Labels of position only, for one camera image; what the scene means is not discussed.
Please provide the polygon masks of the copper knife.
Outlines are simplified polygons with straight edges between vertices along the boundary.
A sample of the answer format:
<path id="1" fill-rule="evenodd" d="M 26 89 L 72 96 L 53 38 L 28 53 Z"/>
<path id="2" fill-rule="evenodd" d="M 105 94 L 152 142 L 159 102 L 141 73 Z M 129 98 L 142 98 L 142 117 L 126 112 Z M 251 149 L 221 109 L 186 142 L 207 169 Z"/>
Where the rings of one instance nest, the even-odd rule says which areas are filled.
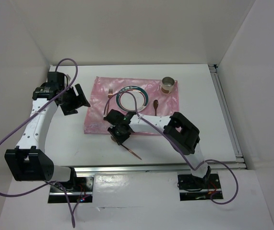
<path id="1" fill-rule="evenodd" d="M 138 158 L 139 160 L 142 161 L 142 158 L 140 156 L 138 156 L 135 152 L 133 152 L 131 149 L 127 148 L 126 146 L 124 146 L 123 144 L 119 144 L 116 139 L 111 136 L 111 140 L 114 141 L 115 143 L 117 143 L 117 145 L 122 146 L 125 150 L 127 150 L 130 154 L 132 154 L 134 157 Z"/>

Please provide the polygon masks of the pink satin cloth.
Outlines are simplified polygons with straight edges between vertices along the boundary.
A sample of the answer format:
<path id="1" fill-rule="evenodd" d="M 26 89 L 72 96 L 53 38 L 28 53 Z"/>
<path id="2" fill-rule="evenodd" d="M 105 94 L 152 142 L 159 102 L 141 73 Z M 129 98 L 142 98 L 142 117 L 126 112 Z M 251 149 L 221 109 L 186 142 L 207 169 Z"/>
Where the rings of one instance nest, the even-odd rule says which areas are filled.
<path id="1" fill-rule="evenodd" d="M 134 78 L 110 78 L 96 77 L 92 87 L 90 105 L 84 121 L 84 133 L 107 134 L 109 123 L 103 120 L 105 105 L 108 100 L 107 94 L 110 88 L 113 93 L 119 92 L 126 86 L 138 86 L 144 89 L 149 96 L 147 107 L 140 111 L 144 115 L 155 115 L 153 101 L 158 100 L 157 116 L 172 115 L 179 111 L 179 91 L 176 81 L 173 91 L 165 94 L 161 91 L 161 80 L 134 79 Z"/>

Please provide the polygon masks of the white plate green rim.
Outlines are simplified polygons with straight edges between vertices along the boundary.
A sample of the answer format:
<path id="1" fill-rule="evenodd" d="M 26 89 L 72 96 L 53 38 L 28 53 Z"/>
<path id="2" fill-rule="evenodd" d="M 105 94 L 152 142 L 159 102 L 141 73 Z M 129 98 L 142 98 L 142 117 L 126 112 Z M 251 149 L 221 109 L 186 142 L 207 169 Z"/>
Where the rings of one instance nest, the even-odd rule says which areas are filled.
<path id="1" fill-rule="evenodd" d="M 116 104 L 124 112 L 144 110 L 149 103 L 148 93 L 138 86 L 126 86 L 116 95 Z"/>

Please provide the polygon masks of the brown wooden spoon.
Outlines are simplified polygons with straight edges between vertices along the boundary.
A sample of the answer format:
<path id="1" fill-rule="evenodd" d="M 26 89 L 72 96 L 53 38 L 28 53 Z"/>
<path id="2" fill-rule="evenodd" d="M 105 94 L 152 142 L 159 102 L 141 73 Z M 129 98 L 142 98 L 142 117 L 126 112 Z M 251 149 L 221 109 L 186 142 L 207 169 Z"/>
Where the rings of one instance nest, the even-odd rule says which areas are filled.
<path id="1" fill-rule="evenodd" d="M 159 106 L 159 101 L 158 100 L 154 100 L 153 101 L 153 107 L 154 107 L 154 111 L 155 111 L 155 116 L 157 116 L 158 106 Z"/>

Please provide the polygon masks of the steel cup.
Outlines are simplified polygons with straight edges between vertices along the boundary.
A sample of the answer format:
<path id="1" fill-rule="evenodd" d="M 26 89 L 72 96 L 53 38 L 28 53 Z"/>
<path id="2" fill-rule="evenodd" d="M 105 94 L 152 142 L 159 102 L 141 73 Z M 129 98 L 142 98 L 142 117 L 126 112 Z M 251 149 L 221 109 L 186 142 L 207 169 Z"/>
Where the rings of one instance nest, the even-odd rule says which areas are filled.
<path id="1" fill-rule="evenodd" d="M 170 94 L 173 91 L 176 81 L 171 77 L 164 77 L 161 80 L 161 91 Z"/>

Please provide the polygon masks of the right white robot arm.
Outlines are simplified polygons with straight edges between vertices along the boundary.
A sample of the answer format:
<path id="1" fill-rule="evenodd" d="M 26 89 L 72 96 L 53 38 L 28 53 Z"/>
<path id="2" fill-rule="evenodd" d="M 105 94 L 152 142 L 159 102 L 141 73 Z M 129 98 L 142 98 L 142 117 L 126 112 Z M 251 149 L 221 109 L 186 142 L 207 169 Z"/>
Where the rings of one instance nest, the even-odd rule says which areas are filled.
<path id="1" fill-rule="evenodd" d="M 168 116 L 137 112 L 127 112 L 124 115 L 112 109 L 104 120 L 110 123 L 107 130 L 118 145 L 122 145 L 133 133 L 162 135 L 190 167 L 193 184 L 203 188 L 209 183 L 211 168 L 200 149 L 200 131 L 180 112 Z"/>

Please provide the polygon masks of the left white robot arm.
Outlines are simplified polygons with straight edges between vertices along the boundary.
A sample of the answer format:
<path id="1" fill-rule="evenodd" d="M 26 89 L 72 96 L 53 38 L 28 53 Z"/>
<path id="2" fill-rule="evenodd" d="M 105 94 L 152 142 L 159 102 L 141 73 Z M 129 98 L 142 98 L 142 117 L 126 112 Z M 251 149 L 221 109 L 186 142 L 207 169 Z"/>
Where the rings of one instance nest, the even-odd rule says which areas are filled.
<path id="1" fill-rule="evenodd" d="M 64 115 L 73 115 L 77 109 L 90 107 L 80 84 L 69 87 L 69 78 L 61 72 L 48 72 L 47 82 L 33 92 L 34 118 L 26 125 L 14 149 L 8 149 L 4 158 L 17 181 L 58 181 L 67 191 L 78 185 L 72 167 L 57 166 L 45 154 L 49 126 L 58 108 Z"/>

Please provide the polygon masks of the aluminium front rail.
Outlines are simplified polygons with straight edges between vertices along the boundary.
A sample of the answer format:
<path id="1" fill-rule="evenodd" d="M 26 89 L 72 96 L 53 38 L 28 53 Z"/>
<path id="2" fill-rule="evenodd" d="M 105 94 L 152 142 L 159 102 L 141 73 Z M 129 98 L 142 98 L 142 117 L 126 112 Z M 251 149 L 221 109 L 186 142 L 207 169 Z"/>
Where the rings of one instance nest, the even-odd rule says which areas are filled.
<path id="1" fill-rule="evenodd" d="M 238 158 L 237 162 L 227 162 L 230 169 L 245 170 L 247 166 L 243 158 Z M 209 163 L 212 170 L 226 170 L 226 167 L 219 163 Z M 166 172 L 166 171 L 186 171 L 190 167 L 186 164 L 145 164 L 145 165 L 120 165 L 120 166 L 87 166 L 74 167 L 77 174 L 91 173 L 128 173 L 128 172 Z"/>

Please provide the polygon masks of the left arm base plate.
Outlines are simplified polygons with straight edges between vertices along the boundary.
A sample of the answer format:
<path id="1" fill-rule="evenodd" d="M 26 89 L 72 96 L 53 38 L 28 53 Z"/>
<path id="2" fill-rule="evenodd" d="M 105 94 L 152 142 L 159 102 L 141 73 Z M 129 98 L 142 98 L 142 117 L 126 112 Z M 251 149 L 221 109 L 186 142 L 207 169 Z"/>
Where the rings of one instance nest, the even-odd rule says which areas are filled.
<path id="1" fill-rule="evenodd" d="M 66 189 L 69 201 L 71 203 L 92 203 L 94 186 L 93 175 L 75 177 L 73 180 L 68 182 L 61 182 L 61 184 Z M 48 195 L 48 203 L 62 204 L 66 202 L 66 196 L 62 187 L 60 187 L 58 184 L 51 185 Z"/>

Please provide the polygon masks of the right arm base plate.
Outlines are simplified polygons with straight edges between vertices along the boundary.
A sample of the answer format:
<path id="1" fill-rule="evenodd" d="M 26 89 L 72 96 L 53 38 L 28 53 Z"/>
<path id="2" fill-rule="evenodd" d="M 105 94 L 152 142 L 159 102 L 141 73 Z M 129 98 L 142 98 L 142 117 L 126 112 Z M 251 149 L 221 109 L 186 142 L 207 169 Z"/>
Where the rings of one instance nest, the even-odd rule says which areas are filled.
<path id="1" fill-rule="evenodd" d="M 191 174 L 179 174 L 177 187 L 180 201 L 223 199 L 219 175 L 212 173 L 206 184 L 197 182 Z"/>

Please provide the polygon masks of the aluminium side rail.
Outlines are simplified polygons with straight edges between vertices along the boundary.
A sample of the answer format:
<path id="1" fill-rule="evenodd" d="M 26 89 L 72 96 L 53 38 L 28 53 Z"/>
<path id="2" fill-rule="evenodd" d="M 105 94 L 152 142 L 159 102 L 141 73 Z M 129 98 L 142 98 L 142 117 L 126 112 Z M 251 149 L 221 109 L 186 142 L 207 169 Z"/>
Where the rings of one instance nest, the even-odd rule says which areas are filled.
<path id="1" fill-rule="evenodd" d="M 217 97 L 218 97 L 218 100 L 219 100 L 219 103 L 220 103 L 220 107 L 222 109 L 224 120 L 226 122 L 226 127 L 227 127 L 227 130 L 228 130 L 228 134 L 230 136 L 232 147 L 233 147 L 234 152 L 235 152 L 236 162 L 237 162 L 237 164 L 246 165 L 244 157 L 242 155 L 240 145 L 239 145 L 238 137 L 236 135 L 235 128 L 234 128 L 234 125 L 233 125 L 233 122 L 232 122 L 232 118 L 231 118 L 231 115 L 230 115 L 230 112 L 229 112 L 229 109 L 228 109 L 228 105 L 227 105 L 226 98 L 225 98 L 225 95 L 224 95 L 224 92 L 223 92 L 223 89 L 222 89 L 222 85 L 221 85 L 220 79 L 218 77 L 217 65 L 216 64 L 210 64 L 210 65 L 208 65 L 208 68 L 209 68 L 209 71 L 210 71 L 210 74 L 211 74 L 211 77 L 212 77 L 212 80 L 213 80 L 213 84 L 214 84 L 214 87 L 215 87 L 215 91 L 217 93 Z"/>

